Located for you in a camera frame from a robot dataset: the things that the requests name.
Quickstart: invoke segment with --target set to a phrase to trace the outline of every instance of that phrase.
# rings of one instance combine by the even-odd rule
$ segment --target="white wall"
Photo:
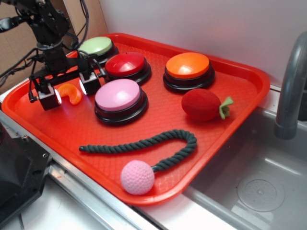
[[[100,0],[109,33],[126,33],[265,71],[281,86],[307,31],[306,0]]]

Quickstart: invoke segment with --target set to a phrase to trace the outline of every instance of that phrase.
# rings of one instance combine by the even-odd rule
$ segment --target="orange peel toy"
[[[82,99],[82,93],[78,88],[72,84],[66,83],[58,88],[59,95],[62,97],[69,96],[71,104],[76,105]]]

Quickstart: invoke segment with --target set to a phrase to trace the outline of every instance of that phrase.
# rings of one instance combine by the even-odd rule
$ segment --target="braided rope toy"
[[[118,154],[141,150],[170,139],[184,139],[187,141],[187,145],[180,151],[176,152],[172,157],[163,159],[154,166],[150,166],[143,161],[133,160],[129,162],[121,172],[120,180],[124,189],[132,195],[143,195],[149,192],[149,190],[151,190],[153,187],[154,173],[164,171],[175,166],[194,152],[197,146],[197,139],[194,134],[185,130],[174,129],[163,132],[152,138],[140,140],[130,144],[117,146],[87,145],[80,146],[79,151],[88,153]]]

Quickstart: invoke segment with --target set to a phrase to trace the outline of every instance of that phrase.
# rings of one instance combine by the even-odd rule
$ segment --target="sink drain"
[[[237,193],[243,204],[259,212],[273,211],[284,200],[282,185],[263,173],[245,177],[238,185]]]

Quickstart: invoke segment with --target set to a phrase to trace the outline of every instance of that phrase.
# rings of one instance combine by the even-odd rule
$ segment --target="red felt strawberry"
[[[181,106],[189,117],[197,121],[209,121],[219,113],[223,120],[230,116],[228,105],[233,103],[231,97],[227,97],[221,103],[213,92],[205,89],[194,89],[182,97]]]

